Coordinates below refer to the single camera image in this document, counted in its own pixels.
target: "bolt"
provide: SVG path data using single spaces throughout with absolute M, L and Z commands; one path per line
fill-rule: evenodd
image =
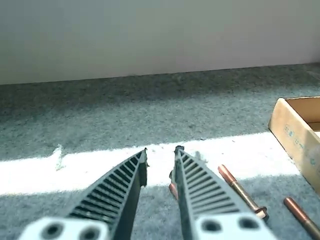
M 223 179 L 229 184 L 229 186 L 245 201 L 245 203 L 255 212 L 255 215 L 267 221 L 269 215 L 267 213 L 267 208 L 265 206 L 258 206 L 255 201 L 249 196 L 249 194 L 244 190 L 244 188 L 238 183 L 236 178 L 231 174 L 231 172 L 224 165 L 218 167 L 219 173 L 222 175 Z
M 320 240 L 320 229 L 302 210 L 302 208 L 291 197 L 283 200 L 284 205 L 289 209 L 293 216 L 300 222 L 304 229 L 314 240 Z
M 176 188 L 175 184 L 170 183 L 170 185 L 169 185 L 169 190 L 170 190 L 171 194 L 174 196 L 174 198 L 175 198 L 176 200 L 178 200 L 178 199 L 179 199 L 179 197 L 178 197 L 178 191 L 177 191 L 177 188 Z

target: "gray carpet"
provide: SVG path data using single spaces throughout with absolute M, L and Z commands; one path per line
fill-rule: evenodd
M 60 216 L 85 187 L 148 148 L 132 239 L 182 239 L 168 190 L 183 143 L 213 171 L 224 163 L 280 240 L 309 240 L 283 206 L 292 196 L 320 224 L 320 200 L 267 123 L 279 97 L 318 96 L 320 66 L 255 67 L 0 86 L 0 239 Z

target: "mounting hole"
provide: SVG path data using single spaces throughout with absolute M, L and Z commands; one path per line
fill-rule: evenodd
M 55 222 L 49 224 L 47 227 L 44 228 L 42 231 L 42 238 L 45 240 L 53 240 L 60 236 L 64 229 L 64 226 L 61 223 Z
M 221 225 L 213 220 L 206 220 L 202 223 L 202 229 L 207 232 L 218 232 L 221 231 Z
M 100 230 L 96 227 L 88 227 L 80 234 L 80 240 L 97 240 L 100 235 Z
M 259 228 L 258 223 L 255 220 L 248 218 L 248 217 L 241 218 L 239 221 L 239 225 L 243 229 L 258 229 Z

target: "white wall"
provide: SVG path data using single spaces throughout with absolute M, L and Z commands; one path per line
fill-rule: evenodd
M 319 0 L 4 0 L 0 84 L 320 60 Z

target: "sunlight patch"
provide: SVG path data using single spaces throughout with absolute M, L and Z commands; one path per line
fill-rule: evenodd
M 150 165 L 147 185 L 168 185 L 177 145 L 185 146 L 187 153 L 206 161 L 219 177 L 220 164 L 226 165 L 239 180 L 300 174 L 270 132 L 81 152 L 64 157 L 62 146 L 58 146 L 49 157 L 0 162 L 0 195 L 82 190 L 144 148 Z

